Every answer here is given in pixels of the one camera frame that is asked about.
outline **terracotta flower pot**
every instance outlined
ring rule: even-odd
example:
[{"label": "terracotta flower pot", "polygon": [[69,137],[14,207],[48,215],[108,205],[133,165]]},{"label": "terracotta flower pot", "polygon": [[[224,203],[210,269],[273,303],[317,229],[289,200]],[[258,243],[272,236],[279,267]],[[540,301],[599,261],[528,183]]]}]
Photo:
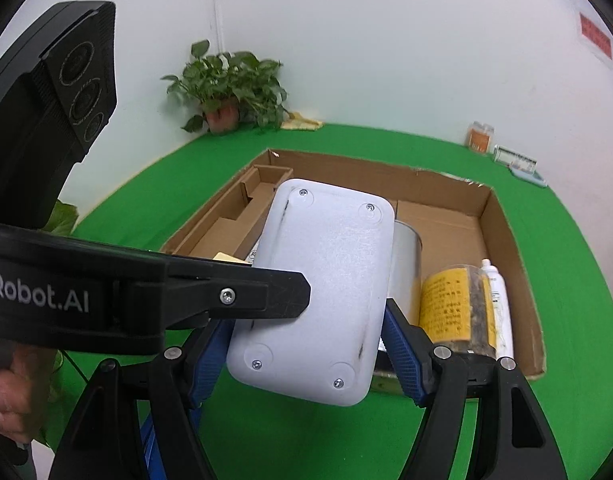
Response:
[{"label": "terracotta flower pot", "polygon": [[212,134],[225,134],[237,129],[240,121],[238,101],[236,97],[229,97],[222,101],[222,106],[215,112],[206,112],[208,130]]}]

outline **white plastic device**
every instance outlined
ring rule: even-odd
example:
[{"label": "white plastic device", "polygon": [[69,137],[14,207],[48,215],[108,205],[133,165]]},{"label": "white plastic device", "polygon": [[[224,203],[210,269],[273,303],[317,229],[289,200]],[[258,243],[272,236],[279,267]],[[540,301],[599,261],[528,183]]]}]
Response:
[{"label": "white plastic device", "polygon": [[277,190],[254,267],[302,272],[293,320],[238,320],[226,364],[245,384],[350,406],[368,393],[384,317],[394,211],[387,200],[292,179]]},{"label": "white plastic device", "polygon": [[495,356],[513,359],[513,330],[511,328],[511,312],[509,298],[506,293],[504,278],[498,268],[491,265],[490,260],[482,260],[482,270],[487,273],[491,285],[491,301],[493,302],[493,317],[495,318]]}]

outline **table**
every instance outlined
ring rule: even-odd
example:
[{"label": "table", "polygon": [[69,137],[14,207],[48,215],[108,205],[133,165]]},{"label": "table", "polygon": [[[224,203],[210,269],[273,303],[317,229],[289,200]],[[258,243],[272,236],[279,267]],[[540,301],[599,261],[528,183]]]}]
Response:
[{"label": "table", "polygon": [[[337,124],[317,132],[249,129],[204,136],[126,183],[81,222],[75,235],[158,250],[235,171],[266,148],[427,168],[495,189],[522,253],[544,330],[547,373],[532,386],[569,478],[590,478],[613,447],[611,296],[555,194],[517,180],[485,156],[429,137]],[[180,344],[185,336],[170,333],[169,343]],[[87,375],[104,358],[72,356]],[[69,364],[59,373],[61,400],[50,406],[46,431],[54,447],[84,386]],[[465,476],[476,410],[476,403],[469,402],[452,479]],[[220,480],[396,479],[422,414],[407,398],[373,392],[350,408],[291,399],[237,383],[224,371],[205,403],[200,436]]]}]

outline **wall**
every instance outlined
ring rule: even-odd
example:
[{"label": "wall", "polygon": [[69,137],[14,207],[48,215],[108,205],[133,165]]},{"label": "wall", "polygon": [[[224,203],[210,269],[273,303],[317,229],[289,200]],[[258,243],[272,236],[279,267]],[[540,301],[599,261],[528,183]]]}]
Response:
[{"label": "wall", "polygon": [[613,292],[613,70],[586,0],[217,0],[219,35],[285,63],[290,108],[463,142],[473,120],[539,160]]},{"label": "wall", "polygon": [[[65,0],[27,0],[0,38],[0,56],[45,10]],[[60,198],[82,215],[149,164],[193,137],[190,115],[159,78],[180,73],[194,41],[215,43],[213,0],[112,0],[117,5],[115,71],[118,106]]]}]

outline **cardboard box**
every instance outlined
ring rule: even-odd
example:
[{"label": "cardboard box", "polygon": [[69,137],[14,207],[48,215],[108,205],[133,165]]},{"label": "cardboard box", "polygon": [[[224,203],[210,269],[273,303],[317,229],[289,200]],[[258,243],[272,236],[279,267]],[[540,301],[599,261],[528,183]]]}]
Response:
[{"label": "cardboard box", "polygon": [[[423,242],[423,280],[456,264],[497,266],[507,285],[516,361],[530,380],[546,371],[535,300],[504,212],[487,186],[433,171],[343,156],[267,150],[203,205],[162,247],[184,256],[244,259],[262,233],[277,187],[305,178],[382,196]],[[393,384],[377,384],[393,390]]]}]

